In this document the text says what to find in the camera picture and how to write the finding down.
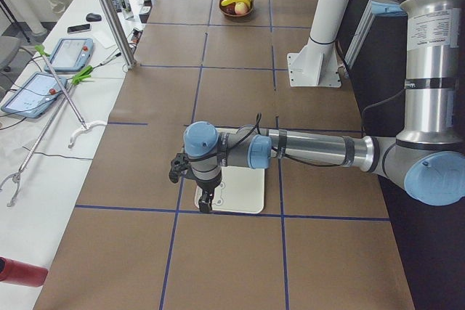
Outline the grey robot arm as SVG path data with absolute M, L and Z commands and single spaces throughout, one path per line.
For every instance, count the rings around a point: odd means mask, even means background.
M 224 167 L 266 169 L 274 158 L 320 168 L 355 166 L 427 205 L 464 198 L 464 139 L 454 127 L 464 74 L 464 0 L 372 0 L 371 11 L 407 18 L 405 82 L 389 98 L 403 129 L 394 137 L 355 139 L 264 129 L 256 123 L 221 132 L 205 121 L 193 123 L 185 129 L 169 177 L 197 184 L 200 211 L 211 211 Z

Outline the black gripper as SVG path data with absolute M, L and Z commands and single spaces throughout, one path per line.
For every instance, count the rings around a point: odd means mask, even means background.
M 200 181 L 198 186 L 201 188 L 201 196 L 198 200 L 198 206 L 201 213 L 210 213 L 212 210 L 211 203 L 214 199 L 214 191 L 220 185 L 220 179 Z

